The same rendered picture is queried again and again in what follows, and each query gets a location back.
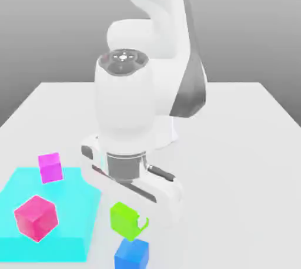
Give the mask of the small magenta cube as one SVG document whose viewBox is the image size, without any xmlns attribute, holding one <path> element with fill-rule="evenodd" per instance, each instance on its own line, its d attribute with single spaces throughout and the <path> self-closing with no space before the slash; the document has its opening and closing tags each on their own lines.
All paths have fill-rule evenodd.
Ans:
<svg viewBox="0 0 301 269">
<path fill-rule="evenodd" d="M 58 152 L 38 156 L 39 171 L 43 184 L 63 180 L 63 170 Z"/>
</svg>

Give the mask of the small pink cube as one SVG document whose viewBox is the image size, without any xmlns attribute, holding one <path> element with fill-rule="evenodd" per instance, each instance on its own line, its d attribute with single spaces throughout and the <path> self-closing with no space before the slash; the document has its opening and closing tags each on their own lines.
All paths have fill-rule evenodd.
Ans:
<svg viewBox="0 0 301 269">
<path fill-rule="evenodd" d="M 58 225 L 55 204 L 37 195 L 14 210 L 14 216 L 20 233 L 37 243 Z"/>
</svg>

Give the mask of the large cyan box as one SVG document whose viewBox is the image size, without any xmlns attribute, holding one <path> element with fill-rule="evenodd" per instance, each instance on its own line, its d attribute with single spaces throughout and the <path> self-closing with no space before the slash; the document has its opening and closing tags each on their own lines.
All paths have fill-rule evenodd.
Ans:
<svg viewBox="0 0 301 269">
<path fill-rule="evenodd" d="M 83 263 L 87 260 L 101 193 L 78 167 L 42 184 L 37 167 L 15 169 L 0 191 L 0 263 Z M 14 211 L 38 195 L 56 206 L 58 226 L 40 242 L 20 233 Z"/>
</svg>

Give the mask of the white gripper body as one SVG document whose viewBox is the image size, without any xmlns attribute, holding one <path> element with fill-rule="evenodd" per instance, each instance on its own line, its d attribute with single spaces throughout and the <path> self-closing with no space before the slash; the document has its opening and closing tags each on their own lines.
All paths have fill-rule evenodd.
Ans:
<svg viewBox="0 0 301 269">
<path fill-rule="evenodd" d="M 168 181 L 151 172 L 131 182 L 118 183 L 82 158 L 82 177 L 99 189 L 110 205 L 121 202 L 163 228 L 177 225 L 182 214 L 183 191 L 177 181 Z"/>
</svg>

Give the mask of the small blue cube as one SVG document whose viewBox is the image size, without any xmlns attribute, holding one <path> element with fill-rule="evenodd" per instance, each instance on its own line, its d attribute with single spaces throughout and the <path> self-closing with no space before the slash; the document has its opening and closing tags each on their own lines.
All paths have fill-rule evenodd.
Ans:
<svg viewBox="0 0 301 269">
<path fill-rule="evenodd" d="M 115 269 L 146 269 L 149 243 L 140 239 L 123 239 L 114 256 Z"/>
</svg>

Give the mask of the small green cube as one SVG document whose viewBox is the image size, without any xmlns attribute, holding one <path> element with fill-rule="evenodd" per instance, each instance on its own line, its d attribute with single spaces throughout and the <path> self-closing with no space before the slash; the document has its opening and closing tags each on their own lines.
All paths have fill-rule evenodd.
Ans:
<svg viewBox="0 0 301 269">
<path fill-rule="evenodd" d="M 149 225 L 149 218 L 136 210 L 117 202 L 110 209 L 111 229 L 123 238 L 133 241 Z"/>
</svg>

